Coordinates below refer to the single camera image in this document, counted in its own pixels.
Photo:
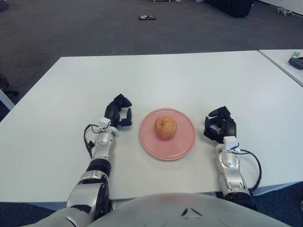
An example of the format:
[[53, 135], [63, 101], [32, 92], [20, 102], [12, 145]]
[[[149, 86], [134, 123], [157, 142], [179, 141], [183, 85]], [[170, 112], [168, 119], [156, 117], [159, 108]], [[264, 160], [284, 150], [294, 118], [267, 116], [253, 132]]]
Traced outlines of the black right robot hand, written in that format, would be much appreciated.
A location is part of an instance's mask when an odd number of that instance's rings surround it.
[[236, 138], [236, 122], [231, 118], [231, 113], [226, 106], [220, 107], [209, 113], [205, 118], [203, 134], [212, 141], [216, 141], [216, 151], [232, 153], [240, 152], [240, 144]]

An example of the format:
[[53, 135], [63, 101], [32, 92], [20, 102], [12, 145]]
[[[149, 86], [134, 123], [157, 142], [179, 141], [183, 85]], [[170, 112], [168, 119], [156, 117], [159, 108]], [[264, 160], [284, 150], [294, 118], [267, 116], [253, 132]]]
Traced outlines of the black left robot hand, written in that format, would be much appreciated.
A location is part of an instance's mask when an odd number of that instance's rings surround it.
[[[102, 131], [112, 133], [114, 136], [118, 134], [118, 127], [127, 127], [132, 125], [132, 103], [122, 94], [119, 94], [106, 107], [104, 117], [98, 121], [99, 128]], [[120, 111], [127, 108], [126, 117], [121, 119]]]

